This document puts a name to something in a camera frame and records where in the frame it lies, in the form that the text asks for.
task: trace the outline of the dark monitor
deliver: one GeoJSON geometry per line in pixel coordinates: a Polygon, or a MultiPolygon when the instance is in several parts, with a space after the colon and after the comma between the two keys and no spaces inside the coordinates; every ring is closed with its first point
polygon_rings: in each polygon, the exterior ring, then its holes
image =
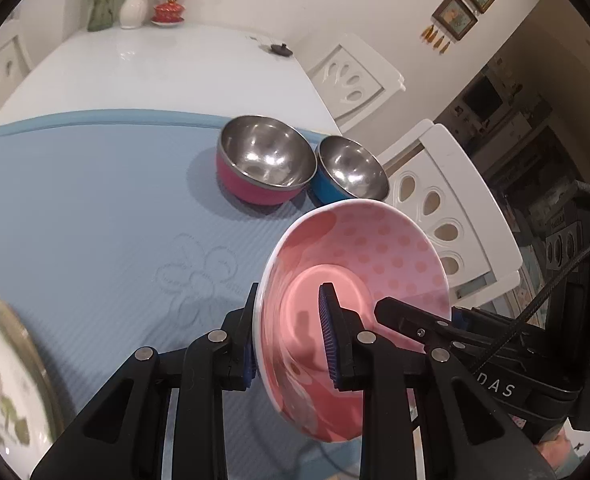
{"type": "Polygon", "coordinates": [[[504,104],[501,96],[486,76],[483,76],[464,94],[464,102],[477,116],[480,123],[488,120],[504,104]]]}

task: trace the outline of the screw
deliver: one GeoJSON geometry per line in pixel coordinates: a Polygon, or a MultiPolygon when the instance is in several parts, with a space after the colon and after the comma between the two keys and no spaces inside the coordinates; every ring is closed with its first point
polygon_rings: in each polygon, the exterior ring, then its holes
{"type": "Polygon", "coordinates": [[[208,334],[208,340],[212,343],[222,343],[226,340],[228,334],[223,330],[213,330],[208,334]]]}
{"type": "Polygon", "coordinates": [[[435,361],[438,361],[440,363],[445,363],[446,361],[448,361],[450,359],[450,354],[448,353],[448,350],[446,350],[446,349],[435,348],[432,352],[430,352],[430,357],[435,359],[435,361]]]}
{"type": "Polygon", "coordinates": [[[153,349],[150,346],[142,346],[135,351],[135,359],[137,361],[148,361],[154,355],[153,349]]]}
{"type": "Polygon", "coordinates": [[[366,345],[373,344],[375,339],[377,339],[377,336],[368,330],[364,330],[357,334],[357,341],[366,345]]]}

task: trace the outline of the blue table mat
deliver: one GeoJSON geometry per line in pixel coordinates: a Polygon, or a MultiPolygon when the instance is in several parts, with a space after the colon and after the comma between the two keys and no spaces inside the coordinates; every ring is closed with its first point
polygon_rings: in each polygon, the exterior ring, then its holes
{"type": "MultiPolygon", "coordinates": [[[[0,126],[0,296],[32,335],[67,421],[140,346],[169,351],[218,328],[314,207],[302,193],[255,208],[222,189],[214,160],[228,120],[93,110],[0,126]]],[[[285,422],[260,378],[225,392],[224,410],[232,479],[322,480],[331,462],[358,461],[358,440],[320,449],[285,422]]],[[[172,427],[165,460],[171,440],[172,427]]]]}

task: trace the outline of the blue metal bowl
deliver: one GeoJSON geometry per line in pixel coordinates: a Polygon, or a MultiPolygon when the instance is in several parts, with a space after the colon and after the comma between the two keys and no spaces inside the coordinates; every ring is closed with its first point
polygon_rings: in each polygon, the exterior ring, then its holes
{"type": "Polygon", "coordinates": [[[345,137],[326,137],[317,146],[318,170],[310,186],[323,204],[349,198],[385,200],[388,177],[377,159],[345,137]]]}

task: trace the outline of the white vase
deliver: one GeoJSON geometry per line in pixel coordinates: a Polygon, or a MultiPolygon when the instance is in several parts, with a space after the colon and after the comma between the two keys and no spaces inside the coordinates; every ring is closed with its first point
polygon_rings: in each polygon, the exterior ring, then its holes
{"type": "Polygon", "coordinates": [[[148,13],[148,0],[126,0],[120,10],[121,28],[139,28],[148,13]]]}

